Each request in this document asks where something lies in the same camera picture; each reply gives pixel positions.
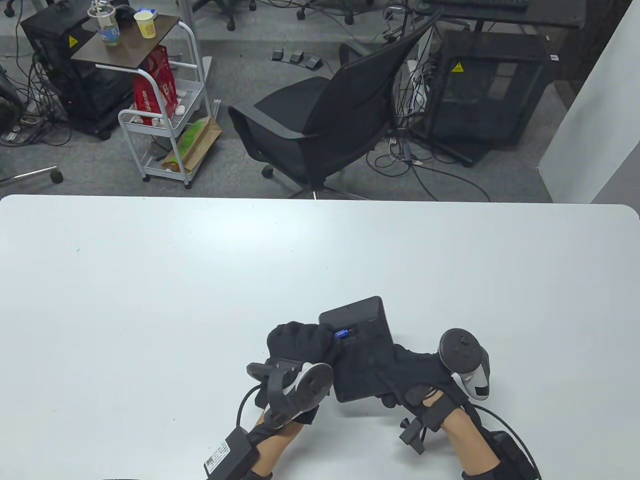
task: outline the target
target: barcode label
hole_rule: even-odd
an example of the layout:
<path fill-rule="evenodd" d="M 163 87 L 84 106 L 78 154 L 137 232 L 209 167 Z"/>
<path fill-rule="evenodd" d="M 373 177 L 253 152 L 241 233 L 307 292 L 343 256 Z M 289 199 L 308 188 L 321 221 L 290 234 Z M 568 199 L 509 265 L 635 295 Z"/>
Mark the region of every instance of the barcode label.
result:
<path fill-rule="evenodd" d="M 230 451 L 231 450 L 229 449 L 229 445 L 225 440 L 224 442 L 222 442 L 222 445 L 218 447 L 218 450 L 213 452 L 213 455 L 210 456 L 209 459 L 204 463 L 204 468 L 207 471 L 207 474 L 211 475 L 213 473 L 213 470 L 215 470 L 216 467 L 220 465 L 220 462 L 223 461 L 227 455 L 229 455 Z"/>

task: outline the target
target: white rolling cart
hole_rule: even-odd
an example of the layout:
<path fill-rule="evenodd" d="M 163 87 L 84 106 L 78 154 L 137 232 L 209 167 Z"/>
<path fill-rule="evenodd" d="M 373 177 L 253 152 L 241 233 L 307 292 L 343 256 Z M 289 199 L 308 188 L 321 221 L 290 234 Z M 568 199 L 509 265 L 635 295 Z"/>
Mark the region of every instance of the white rolling cart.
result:
<path fill-rule="evenodd" d="M 185 188 L 191 187 L 191 181 L 196 175 L 203 159 L 201 159 L 190 171 L 184 166 L 183 158 L 180 155 L 177 138 L 184 131 L 187 125 L 190 125 L 190 119 L 194 112 L 200 109 L 204 101 L 207 115 L 215 119 L 220 109 L 220 100 L 214 100 L 213 105 L 209 102 L 207 94 L 206 76 L 202 65 L 202 56 L 198 48 L 198 42 L 193 30 L 178 17 L 172 15 L 158 15 L 156 19 L 156 37 L 151 39 L 142 38 L 137 26 L 121 29 L 120 44 L 116 47 L 107 47 L 102 43 L 98 36 L 94 36 L 85 46 L 73 55 L 73 60 L 90 61 L 95 64 L 96 68 L 104 70 L 114 70 L 117 72 L 127 72 L 131 74 L 141 75 L 149 81 L 157 99 L 162 98 L 160 89 L 154 78 L 145 72 L 140 65 L 145 61 L 147 56 L 162 41 L 162 39 L 175 26 L 182 28 L 189 37 L 189 50 L 194 63 L 186 63 L 183 61 L 169 61 L 174 67 L 188 68 L 196 71 L 196 81 L 186 80 L 179 77 L 175 78 L 175 87 L 180 97 L 180 105 L 184 106 L 183 115 L 174 114 L 171 118 L 168 116 L 164 104 L 158 102 L 160 113 L 151 113 L 140 111 L 133 105 L 131 108 L 122 110 L 118 114 L 118 121 L 124 132 L 125 139 L 131 151 L 131 155 L 136 161 L 136 166 L 145 182 L 150 180 L 150 176 L 164 177 L 168 179 L 181 180 Z M 145 125 L 138 123 L 136 120 L 140 117 L 156 118 L 158 122 L 155 125 Z M 160 162 L 156 162 L 157 155 L 154 154 L 154 146 L 150 142 L 149 148 L 139 155 L 134 147 L 131 139 L 131 133 L 141 133 L 145 135 L 168 138 L 171 142 L 176 162 L 180 168 L 180 172 L 173 172 L 162 169 Z"/>

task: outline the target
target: chair caster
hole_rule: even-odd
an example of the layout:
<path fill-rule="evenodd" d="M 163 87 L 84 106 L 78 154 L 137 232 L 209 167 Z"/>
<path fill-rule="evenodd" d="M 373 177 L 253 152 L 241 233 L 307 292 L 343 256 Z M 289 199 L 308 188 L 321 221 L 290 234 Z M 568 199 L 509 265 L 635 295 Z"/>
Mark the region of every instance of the chair caster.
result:
<path fill-rule="evenodd" d="M 266 179 L 273 178 L 273 167 L 271 165 L 267 165 L 262 169 L 262 176 Z"/>
<path fill-rule="evenodd" d="M 62 176 L 62 172 L 59 170 L 54 170 L 49 174 L 49 176 L 51 178 L 51 181 L 54 182 L 55 184 L 62 183 L 62 180 L 64 180 L 64 177 Z"/>

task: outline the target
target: chair backrest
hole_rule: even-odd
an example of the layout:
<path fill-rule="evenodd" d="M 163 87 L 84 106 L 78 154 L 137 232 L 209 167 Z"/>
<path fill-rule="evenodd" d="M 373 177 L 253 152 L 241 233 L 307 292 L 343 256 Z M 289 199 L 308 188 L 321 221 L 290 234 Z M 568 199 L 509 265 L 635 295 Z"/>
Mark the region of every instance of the chair backrest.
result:
<path fill-rule="evenodd" d="M 396 75 L 439 16 L 434 15 L 410 35 L 341 67 L 318 98 L 303 133 L 347 128 L 357 144 L 392 122 Z"/>

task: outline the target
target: hand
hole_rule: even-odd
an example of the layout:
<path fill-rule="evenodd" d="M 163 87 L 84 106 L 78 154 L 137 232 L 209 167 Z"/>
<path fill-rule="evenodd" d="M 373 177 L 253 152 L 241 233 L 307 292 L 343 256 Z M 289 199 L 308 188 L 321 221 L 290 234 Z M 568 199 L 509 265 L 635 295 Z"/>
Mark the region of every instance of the hand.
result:
<path fill-rule="evenodd" d="M 402 405 L 419 417 L 439 397 L 438 391 L 457 405 L 467 402 L 467 395 L 459 388 L 451 377 L 451 372 L 437 355 L 414 353 L 395 345 L 394 358 L 395 362 L 384 365 L 379 373 L 391 391 L 381 396 L 386 407 Z"/>
<path fill-rule="evenodd" d="M 333 330 L 327 324 L 303 324 L 289 322 L 278 325 L 267 337 L 270 359 L 283 358 L 310 364 L 324 363 L 333 366 L 339 353 L 339 343 L 335 342 Z M 255 398 L 256 406 L 267 406 L 267 386 L 263 384 Z M 311 425 L 318 407 L 301 413 L 294 422 Z"/>

